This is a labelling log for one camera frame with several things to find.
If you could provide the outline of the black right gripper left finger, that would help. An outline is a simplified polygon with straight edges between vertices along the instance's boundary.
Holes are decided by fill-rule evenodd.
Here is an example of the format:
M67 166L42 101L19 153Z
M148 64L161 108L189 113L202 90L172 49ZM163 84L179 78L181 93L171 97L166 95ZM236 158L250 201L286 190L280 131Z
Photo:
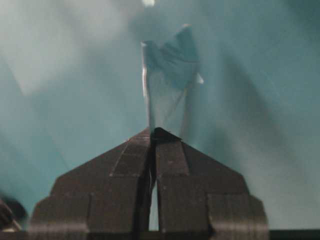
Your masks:
M31 240L136 240L149 229L153 145L148 129L59 176L38 202Z

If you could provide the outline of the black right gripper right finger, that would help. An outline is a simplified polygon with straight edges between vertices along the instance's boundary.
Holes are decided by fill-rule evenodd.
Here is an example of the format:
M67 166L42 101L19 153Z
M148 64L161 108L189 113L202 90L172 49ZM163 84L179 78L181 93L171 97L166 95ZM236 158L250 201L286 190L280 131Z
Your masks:
M156 128L159 231L164 240L267 240L268 219L244 177Z

